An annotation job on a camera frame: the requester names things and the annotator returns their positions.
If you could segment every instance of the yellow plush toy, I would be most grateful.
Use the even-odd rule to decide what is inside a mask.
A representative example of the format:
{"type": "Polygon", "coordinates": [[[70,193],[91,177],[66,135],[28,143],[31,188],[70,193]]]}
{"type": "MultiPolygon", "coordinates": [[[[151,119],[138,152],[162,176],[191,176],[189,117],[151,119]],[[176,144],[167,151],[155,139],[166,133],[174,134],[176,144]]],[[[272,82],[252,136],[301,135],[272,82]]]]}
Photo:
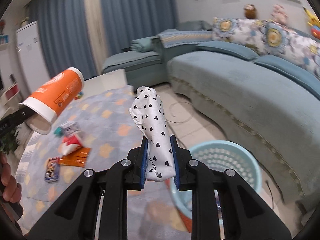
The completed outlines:
{"type": "Polygon", "coordinates": [[[314,37],[320,39],[320,21],[316,15],[312,15],[310,11],[304,8],[306,14],[309,17],[308,24],[311,26],[311,33],[314,37]]]}

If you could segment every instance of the refrigerator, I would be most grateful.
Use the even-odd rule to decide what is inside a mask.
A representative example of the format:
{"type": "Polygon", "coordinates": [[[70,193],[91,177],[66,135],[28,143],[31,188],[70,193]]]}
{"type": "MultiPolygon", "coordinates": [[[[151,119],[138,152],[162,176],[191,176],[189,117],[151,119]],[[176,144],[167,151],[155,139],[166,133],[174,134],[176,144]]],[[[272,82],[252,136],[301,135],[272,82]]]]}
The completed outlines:
{"type": "Polygon", "coordinates": [[[17,30],[17,44],[24,77],[32,93],[50,80],[42,52],[37,21],[17,30]]]}

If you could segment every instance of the silver bolt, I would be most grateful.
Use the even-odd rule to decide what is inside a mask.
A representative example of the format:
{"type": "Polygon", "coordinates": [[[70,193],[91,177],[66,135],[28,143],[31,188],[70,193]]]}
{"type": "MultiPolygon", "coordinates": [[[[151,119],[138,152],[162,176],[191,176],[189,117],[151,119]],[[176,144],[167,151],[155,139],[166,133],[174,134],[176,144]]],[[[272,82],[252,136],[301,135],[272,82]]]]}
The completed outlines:
{"type": "Polygon", "coordinates": [[[199,164],[199,162],[198,162],[197,160],[190,160],[190,161],[189,161],[189,165],[190,165],[190,166],[195,167],[195,166],[198,166],[198,164],[199,164]]]}
{"type": "Polygon", "coordinates": [[[126,160],[122,160],[121,165],[122,166],[129,166],[131,164],[131,161],[126,159],[126,160]]]}
{"type": "Polygon", "coordinates": [[[230,177],[233,177],[233,176],[236,174],[236,172],[235,172],[234,170],[232,170],[232,169],[228,169],[228,170],[226,171],[226,174],[227,174],[228,176],[230,176],[230,177]]]}
{"type": "Polygon", "coordinates": [[[93,175],[93,170],[85,170],[83,173],[86,177],[91,177],[93,175]]]}

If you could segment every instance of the human hand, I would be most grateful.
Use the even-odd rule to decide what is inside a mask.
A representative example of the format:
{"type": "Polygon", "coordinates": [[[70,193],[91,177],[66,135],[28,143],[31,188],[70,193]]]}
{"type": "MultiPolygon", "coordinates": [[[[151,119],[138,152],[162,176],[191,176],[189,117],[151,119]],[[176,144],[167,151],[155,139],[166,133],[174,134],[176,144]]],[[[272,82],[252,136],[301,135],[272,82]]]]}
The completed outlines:
{"type": "MultiPolygon", "coordinates": [[[[19,202],[21,199],[21,185],[17,183],[14,176],[11,176],[11,167],[7,162],[7,157],[0,152],[0,163],[2,164],[2,172],[0,174],[1,182],[5,186],[2,197],[5,201],[12,203],[19,202]]],[[[2,205],[9,218],[14,222],[12,214],[2,205]]]]}

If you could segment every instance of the orange paper cup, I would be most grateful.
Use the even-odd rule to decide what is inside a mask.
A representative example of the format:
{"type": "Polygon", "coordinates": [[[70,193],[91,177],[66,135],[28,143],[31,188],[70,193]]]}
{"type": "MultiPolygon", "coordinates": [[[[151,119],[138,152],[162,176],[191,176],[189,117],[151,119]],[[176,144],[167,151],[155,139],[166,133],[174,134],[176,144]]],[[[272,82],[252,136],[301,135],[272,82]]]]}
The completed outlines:
{"type": "Polygon", "coordinates": [[[81,72],[70,67],[39,87],[21,104],[37,114],[26,123],[40,134],[48,134],[52,124],[84,87],[81,72]]]}

